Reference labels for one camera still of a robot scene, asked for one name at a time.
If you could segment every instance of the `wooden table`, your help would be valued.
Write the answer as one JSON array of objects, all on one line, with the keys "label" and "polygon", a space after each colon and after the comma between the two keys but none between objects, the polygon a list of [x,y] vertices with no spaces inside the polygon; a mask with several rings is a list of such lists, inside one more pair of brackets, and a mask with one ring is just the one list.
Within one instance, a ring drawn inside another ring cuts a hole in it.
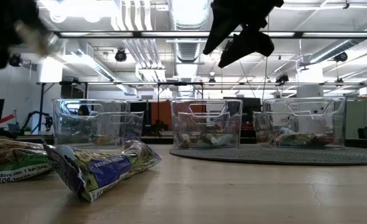
[{"label": "wooden table", "polygon": [[52,174],[0,185],[0,224],[367,223],[367,166],[230,164],[171,156],[93,203]]}]

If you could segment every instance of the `white ceiling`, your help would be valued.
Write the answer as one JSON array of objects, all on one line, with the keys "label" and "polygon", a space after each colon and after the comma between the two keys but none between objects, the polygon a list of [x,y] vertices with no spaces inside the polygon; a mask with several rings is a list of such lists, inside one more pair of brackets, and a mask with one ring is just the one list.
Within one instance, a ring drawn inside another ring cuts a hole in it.
[{"label": "white ceiling", "polygon": [[[325,0],[286,0],[284,7],[319,7]],[[331,0],[325,5],[330,6],[343,6],[344,0]],[[169,12],[158,11],[156,5],[166,6],[167,0],[152,0],[151,21],[155,30],[171,30]],[[367,6],[367,0],[350,1],[351,6]],[[46,21],[47,25],[53,30],[64,31],[89,31],[89,30],[113,30],[110,25],[110,18],[104,17],[99,22],[90,23],[82,17],[68,17],[63,23],[53,23],[49,17],[49,11],[41,7],[40,14]],[[212,13],[210,13],[208,29],[211,27]],[[367,24],[367,9],[349,8],[349,9],[329,9],[319,11],[300,11],[300,10],[287,10],[287,9],[274,9],[269,18],[270,30],[321,30],[321,31],[352,31],[361,30],[363,24]],[[166,77],[172,77],[175,73],[174,63],[174,50],[173,44],[166,43],[165,39],[157,39],[157,48],[162,59],[163,66],[166,68]],[[207,80],[210,72],[215,72],[217,81],[221,81],[220,77],[223,77],[224,82],[238,82],[244,81],[243,72],[249,77],[255,77],[254,82],[263,81],[264,77],[269,76],[274,70],[287,62],[287,60],[294,59],[300,54],[313,54],[333,43],[335,40],[302,40],[300,50],[299,40],[274,40],[275,52],[271,57],[266,59],[261,55],[249,55],[242,58],[240,62],[235,62],[224,69],[218,68],[218,51],[221,50],[220,46],[215,52],[215,55],[200,56],[201,65],[198,66],[198,73],[196,80]],[[117,48],[124,47],[124,44],[119,39],[82,39],[82,43],[89,43],[95,49],[95,57],[105,64],[113,72],[134,72],[136,63],[132,57],[128,54],[128,60],[126,62],[118,63],[114,59],[114,53]],[[105,57],[106,53],[110,53],[108,58]],[[346,51],[349,59],[347,63],[339,63],[338,75],[344,75],[350,72],[360,71],[367,67],[367,56],[351,61],[361,55],[367,53],[367,41],[353,47]],[[324,77],[326,81],[334,80],[337,78],[337,70],[335,69],[335,62],[324,62],[323,64]],[[72,63],[71,66],[77,67],[80,74],[70,71],[69,75],[76,75],[81,79],[96,79],[97,75],[88,68],[80,67],[80,65]],[[291,79],[295,78],[296,70],[294,67],[287,72]],[[367,73],[359,78],[367,78]]]}]

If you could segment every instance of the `cable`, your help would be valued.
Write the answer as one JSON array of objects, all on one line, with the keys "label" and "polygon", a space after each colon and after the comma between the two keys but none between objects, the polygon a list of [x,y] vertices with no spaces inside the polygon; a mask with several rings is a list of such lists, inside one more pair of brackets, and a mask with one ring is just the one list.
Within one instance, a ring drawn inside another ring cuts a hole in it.
[{"label": "cable", "polygon": [[[268,28],[267,28],[268,35],[269,35],[269,25],[270,25],[269,18],[270,18],[270,16],[268,16]],[[261,100],[261,102],[264,101],[266,77],[268,76],[267,69],[268,69],[268,57],[266,57],[266,60],[265,60],[265,79],[264,79],[264,88],[262,89],[262,100]]]},{"label": "cable", "polygon": [[248,78],[247,78],[246,72],[244,72],[244,68],[243,68],[243,65],[241,64],[241,60],[240,60],[240,59],[239,59],[239,62],[240,62],[240,67],[241,67],[241,70],[243,71],[244,77],[246,77],[246,80],[247,80],[248,86],[250,87],[250,90],[251,90],[251,92],[253,93],[254,98],[256,98],[256,94],[254,93],[253,88],[251,88],[251,84],[250,84],[250,82],[248,81]]}]

